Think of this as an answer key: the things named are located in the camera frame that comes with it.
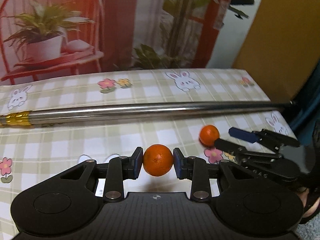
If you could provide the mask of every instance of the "screw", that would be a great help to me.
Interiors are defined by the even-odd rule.
[[[193,193],[193,196],[198,198],[198,199],[204,199],[209,197],[209,193],[203,190],[200,191],[196,191],[195,193]]]
[[[121,193],[119,191],[108,191],[105,194],[106,198],[110,198],[110,199],[116,199],[116,198],[120,198],[121,197]]]

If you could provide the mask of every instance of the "white flower pot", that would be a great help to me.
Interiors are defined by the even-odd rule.
[[[34,62],[42,62],[60,57],[62,39],[62,36],[57,36],[46,41],[27,44],[27,57],[33,58]]]

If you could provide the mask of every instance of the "yellow metal band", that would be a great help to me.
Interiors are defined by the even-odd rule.
[[[30,111],[23,111],[19,113],[7,114],[5,121],[7,125],[31,125],[29,122]]]

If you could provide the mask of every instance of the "tablecloth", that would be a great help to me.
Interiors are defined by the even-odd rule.
[[[0,87],[1,114],[72,106],[237,100],[269,99],[246,71],[236,69],[95,73]],[[179,147],[185,156],[201,157],[208,162],[198,141],[200,129],[207,124],[216,126],[221,138],[262,152],[269,150],[257,143],[231,138],[228,129],[232,126],[248,131],[281,129],[294,137],[278,111],[0,128],[0,162],[11,164],[10,170],[2,171],[4,179],[0,182],[0,239],[11,239],[18,233],[10,215],[10,204],[18,193],[86,158],[103,163],[112,154],[130,156],[138,146],[145,150],[159,143],[171,150]],[[211,188],[212,195],[219,194],[214,179]],[[161,177],[152,177],[142,168],[137,180],[124,181],[124,189],[185,191],[189,195],[191,181],[178,180],[174,168]]]

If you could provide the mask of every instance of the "orange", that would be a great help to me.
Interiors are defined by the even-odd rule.
[[[199,140],[203,145],[207,147],[212,147],[214,145],[214,141],[220,137],[218,129],[213,125],[206,125],[202,127]]]
[[[151,145],[143,155],[143,168],[151,176],[159,177],[166,174],[173,165],[170,149],[161,144]]]

